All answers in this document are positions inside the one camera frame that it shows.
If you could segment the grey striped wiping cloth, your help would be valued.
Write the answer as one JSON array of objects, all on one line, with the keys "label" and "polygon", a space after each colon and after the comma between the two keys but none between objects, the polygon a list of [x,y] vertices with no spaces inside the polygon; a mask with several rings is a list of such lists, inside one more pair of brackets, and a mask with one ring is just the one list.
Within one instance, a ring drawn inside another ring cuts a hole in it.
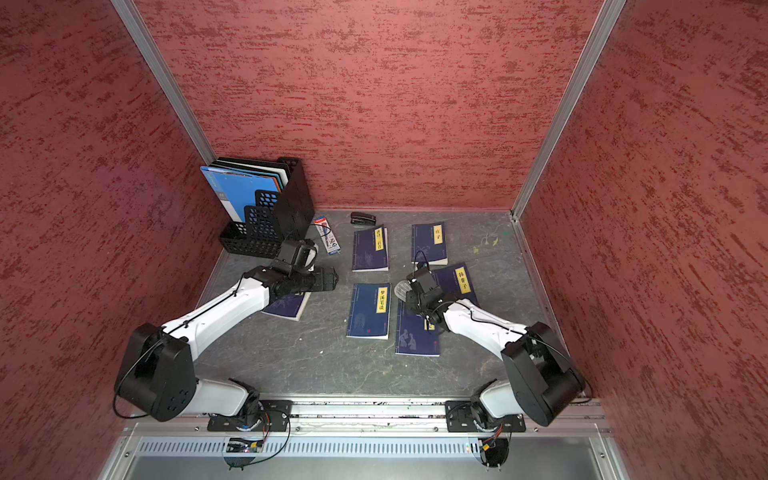
[{"label": "grey striped wiping cloth", "polygon": [[407,301],[408,294],[411,291],[411,285],[407,280],[401,280],[394,286],[394,295],[403,302]]}]

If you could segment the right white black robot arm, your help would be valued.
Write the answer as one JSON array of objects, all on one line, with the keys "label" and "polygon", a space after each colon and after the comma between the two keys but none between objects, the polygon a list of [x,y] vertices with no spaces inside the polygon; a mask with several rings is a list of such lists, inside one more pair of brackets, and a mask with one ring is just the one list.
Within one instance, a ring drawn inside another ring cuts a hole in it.
[{"label": "right white black robot arm", "polygon": [[515,324],[448,294],[428,266],[400,281],[395,296],[409,313],[475,342],[503,362],[507,379],[485,384],[469,400],[468,410],[481,430],[496,429],[518,415],[546,427],[588,388],[547,324]]}]

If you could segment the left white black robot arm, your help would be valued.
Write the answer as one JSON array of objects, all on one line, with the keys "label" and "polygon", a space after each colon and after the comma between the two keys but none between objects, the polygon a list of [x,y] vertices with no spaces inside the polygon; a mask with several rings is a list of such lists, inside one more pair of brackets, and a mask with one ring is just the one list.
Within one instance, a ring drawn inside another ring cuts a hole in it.
[{"label": "left white black robot arm", "polygon": [[294,294],[332,291],[339,277],[332,267],[290,271],[257,266],[238,282],[196,310],[161,326],[145,323],[130,335],[118,371],[113,413],[125,420],[136,415],[118,410],[119,399],[140,417],[166,422],[179,416],[222,417],[229,426],[249,432],[266,423],[259,392],[234,379],[197,376],[195,361],[241,321]]}]

